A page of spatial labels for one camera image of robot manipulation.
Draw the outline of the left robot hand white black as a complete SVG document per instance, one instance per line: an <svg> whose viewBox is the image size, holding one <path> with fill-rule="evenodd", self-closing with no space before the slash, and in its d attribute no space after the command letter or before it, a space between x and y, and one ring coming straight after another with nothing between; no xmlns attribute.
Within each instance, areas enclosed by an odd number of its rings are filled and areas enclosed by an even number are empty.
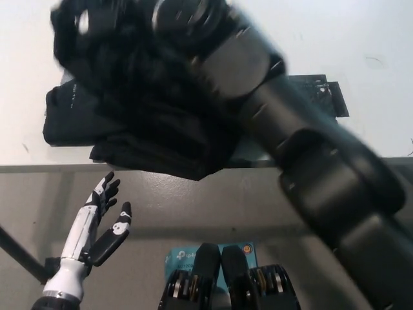
<svg viewBox="0 0 413 310"><path fill-rule="evenodd" d="M97 228L103 216L117 200L120 180L109 172L96 185L83 207L81 207L66 239L61 258L70 258L86 266L100 266L119 248L130 232L132 209L129 202L122 205L115 224L99 238Z"/></svg>

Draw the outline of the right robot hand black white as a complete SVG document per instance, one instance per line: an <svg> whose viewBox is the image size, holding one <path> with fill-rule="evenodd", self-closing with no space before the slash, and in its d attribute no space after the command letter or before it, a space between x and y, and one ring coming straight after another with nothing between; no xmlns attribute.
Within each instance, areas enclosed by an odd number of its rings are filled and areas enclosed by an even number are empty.
<svg viewBox="0 0 413 310"><path fill-rule="evenodd" d="M145 31L155 1L79 1L77 33L87 39L126 36Z"/></svg>

